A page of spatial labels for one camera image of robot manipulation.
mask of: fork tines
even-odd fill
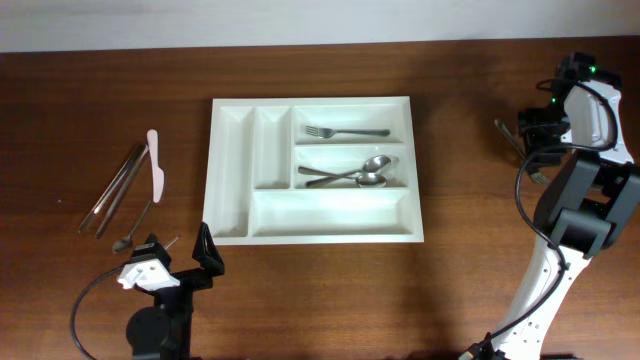
[[[304,132],[307,135],[311,135],[311,136],[318,136],[320,134],[320,129],[318,129],[315,126],[305,126],[304,127]]]

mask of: white bracket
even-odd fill
[[[125,290],[133,288],[134,285],[147,291],[180,285],[180,280],[171,276],[158,259],[125,265],[118,282]]]

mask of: tray compartment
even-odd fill
[[[342,173],[362,168],[362,164],[377,155],[387,155],[391,165],[383,173],[387,178],[387,188],[406,187],[408,183],[406,148],[402,145],[314,145],[295,148],[293,168],[294,186],[305,189],[305,183],[323,176],[298,173],[298,166],[331,173]],[[358,188],[355,181],[339,179],[321,188]]]
[[[291,111],[289,106],[255,109],[253,187],[287,189],[291,173]]]
[[[251,204],[254,237],[412,233],[405,189],[258,191]]]
[[[217,108],[214,101],[202,215],[214,237],[248,233],[253,114],[251,106]]]
[[[296,144],[401,143],[404,108],[401,104],[294,106]],[[320,139],[305,133],[305,126],[332,129],[390,130],[389,136],[336,134]]]

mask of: fork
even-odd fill
[[[374,135],[374,136],[389,136],[391,133],[389,130],[350,130],[350,129],[329,129],[319,128],[315,126],[305,126],[304,132],[307,135],[319,137],[321,139],[328,139],[335,134],[358,134],[358,135]]]

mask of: silver utensil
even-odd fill
[[[522,158],[522,160],[525,160],[527,158],[527,155],[525,154],[524,150],[522,150],[522,148],[520,147],[520,144],[518,144],[518,140],[516,140],[516,138],[511,134],[509,129],[507,129],[507,126],[498,119],[495,119],[493,123],[496,125],[500,133],[502,133],[502,135],[511,144],[511,146],[513,146],[513,148],[516,150],[518,155],[520,155],[520,158]],[[533,182],[535,182],[536,184],[549,185],[551,183],[551,181],[549,181],[549,179],[546,176],[544,176],[544,174],[541,173],[539,169],[527,170],[527,174],[529,175],[531,180],[533,180]]]
[[[355,181],[356,184],[358,184],[358,186],[362,188],[384,187],[385,185],[387,185],[387,179],[378,173],[362,173],[355,177],[349,177],[349,176],[344,176],[339,174],[328,173],[325,171],[315,170],[305,166],[298,166],[298,172],[305,175],[322,175],[322,176],[337,177],[340,179],[349,179],[349,180]]]
[[[131,239],[131,237],[133,236],[133,233],[135,233],[136,230],[138,229],[138,226],[140,226],[140,223],[142,222],[142,219],[144,219],[144,216],[147,215],[147,211],[149,211],[150,207],[151,207],[151,200],[147,202],[147,206],[145,206],[144,210],[142,210],[142,214],[140,214],[140,217],[138,218],[136,223],[133,225],[133,228],[129,232],[129,235],[123,237],[120,240],[116,240],[116,242],[113,243],[113,247],[111,248],[111,250],[113,250],[114,253],[125,251],[131,246],[133,246],[133,239]]]
[[[391,132],[389,130],[351,130],[351,129],[329,129],[319,128],[315,126],[305,126],[304,132],[307,135],[319,137],[321,139],[328,139],[335,134],[358,134],[358,135],[375,135],[375,136],[389,136]]]
[[[357,173],[360,173],[360,172],[382,174],[389,168],[390,165],[391,165],[391,159],[388,156],[386,156],[386,155],[378,155],[378,156],[374,156],[371,159],[368,159],[367,161],[365,161],[362,164],[362,168],[351,170],[351,171],[347,171],[347,172],[343,172],[343,173],[340,173],[339,175],[349,176],[349,175],[357,174]],[[308,188],[319,187],[319,186],[323,186],[323,185],[327,185],[329,183],[332,183],[332,182],[334,182],[336,180],[339,180],[339,179],[335,178],[335,177],[325,177],[325,178],[322,178],[322,179],[307,181],[305,186],[308,187]]]
[[[98,231],[96,232],[96,239],[99,239],[104,234],[104,232],[107,231],[107,227],[109,226],[109,223],[113,218],[113,215],[118,209],[120,202],[122,201],[124,196],[127,194],[127,190],[129,190],[129,186],[131,186],[133,179],[135,179],[136,175],[138,174],[138,170],[140,170],[140,165],[142,165],[142,162],[145,156],[149,153],[149,147],[146,144],[142,144],[142,147],[143,147],[142,152],[139,153],[138,157],[135,159],[135,162],[131,166],[131,170],[129,171],[127,178],[124,180],[122,187],[120,187],[118,194],[116,194],[116,197],[113,199],[111,206],[109,206],[109,209],[107,210],[107,213],[104,219],[102,220],[102,223],[98,227]]]
[[[102,210],[102,208],[107,203],[107,201],[109,201],[109,198],[111,197],[111,195],[113,195],[113,192],[116,190],[118,185],[124,180],[127,173],[131,171],[131,169],[133,168],[133,165],[136,162],[136,159],[140,156],[140,154],[143,151],[144,151],[144,144],[139,144],[133,149],[127,161],[125,161],[125,163],[122,164],[122,167],[120,168],[116,176],[113,178],[113,180],[111,180],[111,183],[109,184],[109,186],[107,186],[107,189],[104,191],[104,193],[102,193],[102,195],[100,196],[100,199],[98,199],[98,202],[89,211],[87,216],[85,216],[84,220],[82,220],[82,222],[80,223],[80,226],[78,226],[77,231],[79,233],[85,231],[87,227],[91,225],[91,223],[93,223],[98,213]]]

